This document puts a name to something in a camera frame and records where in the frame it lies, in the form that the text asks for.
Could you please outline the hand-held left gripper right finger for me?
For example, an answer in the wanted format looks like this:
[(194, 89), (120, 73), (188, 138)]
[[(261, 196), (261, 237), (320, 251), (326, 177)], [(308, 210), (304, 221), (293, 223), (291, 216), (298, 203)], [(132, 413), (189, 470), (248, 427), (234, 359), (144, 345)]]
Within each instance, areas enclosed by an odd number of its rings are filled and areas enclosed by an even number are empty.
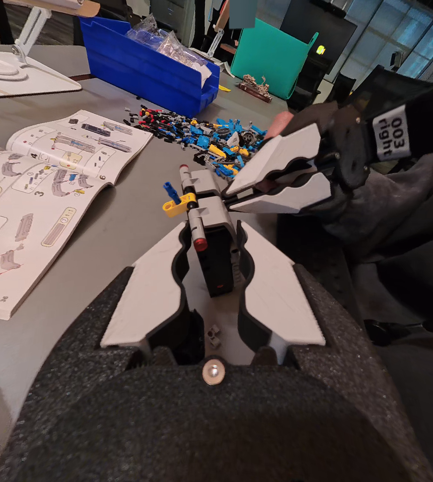
[(278, 364), (290, 346), (325, 346), (295, 262), (243, 221), (237, 222), (237, 243), (244, 277), (237, 328), (244, 344), (254, 353), (272, 348)]

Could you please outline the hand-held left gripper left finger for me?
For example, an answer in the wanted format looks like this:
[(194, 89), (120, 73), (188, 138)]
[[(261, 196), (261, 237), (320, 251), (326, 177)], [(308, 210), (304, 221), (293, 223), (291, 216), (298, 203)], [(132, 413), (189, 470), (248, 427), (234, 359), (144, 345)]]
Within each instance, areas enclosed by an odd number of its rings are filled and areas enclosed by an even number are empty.
[(181, 222), (134, 264), (100, 342), (101, 347), (180, 346), (190, 327), (183, 280), (189, 271), (190, 227)]

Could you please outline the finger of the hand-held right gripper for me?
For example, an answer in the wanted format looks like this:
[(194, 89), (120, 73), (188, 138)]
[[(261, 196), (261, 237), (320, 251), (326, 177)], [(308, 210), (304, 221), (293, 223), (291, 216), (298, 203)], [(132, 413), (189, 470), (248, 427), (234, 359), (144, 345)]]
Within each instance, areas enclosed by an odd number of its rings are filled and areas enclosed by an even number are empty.
[(268, 179), (270, 174), (284, 172), (295, 159), (312, 160), (319, 153), (321, 134), (312, 123), (287, 136), (270, 139), (243, 167), (222, 192), (231, 197)]
[(332, 194), (331, 182), (322, 172), (308, 172), (289, 185), (231, 202), (227, 209), (250, 214), (298, 214), (304, 208), (329, 199)]

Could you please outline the pile of small toy pieces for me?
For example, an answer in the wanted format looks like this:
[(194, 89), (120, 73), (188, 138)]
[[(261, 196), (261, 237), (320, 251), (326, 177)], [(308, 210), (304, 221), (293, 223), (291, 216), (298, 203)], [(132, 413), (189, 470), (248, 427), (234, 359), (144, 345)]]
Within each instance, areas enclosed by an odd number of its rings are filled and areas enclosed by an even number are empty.
[(167, 143), (177, 144), (182, 150), (194, 151), (193, 160), (230, 182), (263, 146), (267, 131), (252, 122), (246, 126), (239, 119), (216, 122), (198, 121), (173, 111), (151, 109), (144, 105), (138, 111), (126, 107), (123, 122), (151, 133)]

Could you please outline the grey black toy brick assembly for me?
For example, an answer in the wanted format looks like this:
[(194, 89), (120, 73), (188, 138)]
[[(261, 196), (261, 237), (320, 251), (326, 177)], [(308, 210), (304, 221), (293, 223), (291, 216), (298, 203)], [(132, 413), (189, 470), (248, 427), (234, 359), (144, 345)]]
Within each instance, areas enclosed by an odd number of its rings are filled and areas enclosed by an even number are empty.
[(209, 296), (228, 294), (238, 281), (239, 250), (221, 190), (209, 170), (190, 171), (187, 164), (182, 164), (179, 175), (182, 195), (166, 182), (164, 189), (171, 200), (162, 209), (169, 218), (187, 216)]

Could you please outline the person's right forearm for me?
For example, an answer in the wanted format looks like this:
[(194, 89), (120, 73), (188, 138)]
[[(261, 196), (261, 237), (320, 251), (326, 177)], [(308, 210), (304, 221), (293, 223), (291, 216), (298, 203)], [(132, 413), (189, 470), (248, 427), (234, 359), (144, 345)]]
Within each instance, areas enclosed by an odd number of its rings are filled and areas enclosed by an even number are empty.
[(342, 241), (355, 261), (402, 254), (433, 240), (433, 154), (411, 169), (383, 175), (371, 171), (352, 193), (309, 209), (323, 228)]

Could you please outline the person's right hand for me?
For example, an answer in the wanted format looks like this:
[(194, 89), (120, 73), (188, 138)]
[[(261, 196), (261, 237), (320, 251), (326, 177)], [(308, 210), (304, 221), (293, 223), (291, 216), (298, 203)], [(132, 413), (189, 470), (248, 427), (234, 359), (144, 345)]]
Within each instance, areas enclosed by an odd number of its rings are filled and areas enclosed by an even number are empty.
[(270, 140), (277, 136), (287, 136), (297, 130), (295, 127), (296, 115), (292, 112), (281, 112), (273, 120), (268, 128), (264, 140)]

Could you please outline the small wooden model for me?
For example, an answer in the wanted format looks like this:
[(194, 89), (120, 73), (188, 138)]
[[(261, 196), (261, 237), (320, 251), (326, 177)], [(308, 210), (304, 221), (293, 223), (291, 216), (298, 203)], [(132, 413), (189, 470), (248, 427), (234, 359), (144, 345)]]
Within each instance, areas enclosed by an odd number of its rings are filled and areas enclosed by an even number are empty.
[(243, 80), (236, 84), (236, 87), (265, 103), (269, 104), (272, 102), (273, 97), (269, 93), (269, 85), (266, 83), (264, 76), (262, 76), (262, 82), (257, 83), (253, 76), (246, 74)]

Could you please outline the green plastic bin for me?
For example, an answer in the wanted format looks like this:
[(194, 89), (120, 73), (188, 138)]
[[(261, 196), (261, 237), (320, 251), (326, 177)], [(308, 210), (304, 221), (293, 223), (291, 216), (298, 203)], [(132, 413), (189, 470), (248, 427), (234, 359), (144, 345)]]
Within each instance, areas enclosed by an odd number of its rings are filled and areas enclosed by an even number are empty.
[(259, 19), (255, 27), (245, 28), (232, 60), (231, 73), (239, 79), (250, 75), (259, 81), (265, 78), (273, 96), (287, 100), (291, 97), (298, 75), (314, 45), (318, 32), (309, 43)]

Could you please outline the dark monitor screen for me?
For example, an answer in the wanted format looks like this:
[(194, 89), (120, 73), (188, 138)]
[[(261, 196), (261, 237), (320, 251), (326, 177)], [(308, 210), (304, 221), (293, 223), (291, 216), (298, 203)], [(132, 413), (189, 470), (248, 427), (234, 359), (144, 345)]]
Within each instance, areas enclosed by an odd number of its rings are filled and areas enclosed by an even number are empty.
[(328, 62), (330, 74), (357, 29), (345, 17), (343, 9), (327, 1), (291, 1), (280, 30), (304, 43), (310, 43), (318, 33), (310, 52), (316, 55), (320, 46), (325, 48), (318, 57)]

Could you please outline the white stand with wooden board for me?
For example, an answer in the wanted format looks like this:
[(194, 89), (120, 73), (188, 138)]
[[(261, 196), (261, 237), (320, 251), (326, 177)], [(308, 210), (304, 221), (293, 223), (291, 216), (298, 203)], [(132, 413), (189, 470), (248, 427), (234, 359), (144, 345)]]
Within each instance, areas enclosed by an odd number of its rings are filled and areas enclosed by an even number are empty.
[(11, 51), (0, 51), (0, 97), (78, 92), (81, 85), (29, 57), (29, 52), (52, 12), (94, 17), (100, 4), (94, 1), (23, 1), (32, 10)]
[(232, 62), (241, 37), (241, 29), (230, 28), (230, 1), (212, 1), (209, 27), (201, 50), (220, 61)]

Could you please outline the instruction booklet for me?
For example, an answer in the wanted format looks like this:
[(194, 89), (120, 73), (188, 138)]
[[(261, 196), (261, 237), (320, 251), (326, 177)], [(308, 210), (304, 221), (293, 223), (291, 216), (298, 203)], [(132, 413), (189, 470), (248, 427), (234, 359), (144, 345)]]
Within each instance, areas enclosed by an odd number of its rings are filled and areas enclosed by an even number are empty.
[(152, 134), (80, 110), (13, 134), (0, 148), (0, 319), (8, 320), (94, 198)]

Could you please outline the clear plastic bags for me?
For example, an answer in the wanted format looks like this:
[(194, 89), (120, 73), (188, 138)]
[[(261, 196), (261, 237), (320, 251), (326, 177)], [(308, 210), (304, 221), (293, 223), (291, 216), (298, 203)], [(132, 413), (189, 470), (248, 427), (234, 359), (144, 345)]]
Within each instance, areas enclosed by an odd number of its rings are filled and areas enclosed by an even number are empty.
[(202, 88), (212, 75), (208, 61), (185, 47), (177, 39), (174, 31), (167, 32), (159, 28), (153, 14), (141, 20), (125, 36), (199, 72)]

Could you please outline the blue plastic bin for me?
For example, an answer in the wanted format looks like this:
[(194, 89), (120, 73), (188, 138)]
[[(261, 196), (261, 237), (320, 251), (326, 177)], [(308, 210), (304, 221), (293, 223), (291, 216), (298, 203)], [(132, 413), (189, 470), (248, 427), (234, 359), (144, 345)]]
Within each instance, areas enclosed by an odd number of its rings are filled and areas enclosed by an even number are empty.
[(101, 17), (80, 18), (90, 72), (166, 110), (197, 117), (218, 96), (220, 68), (209, 64), (201, 75), (126, 36), (130, 23)]

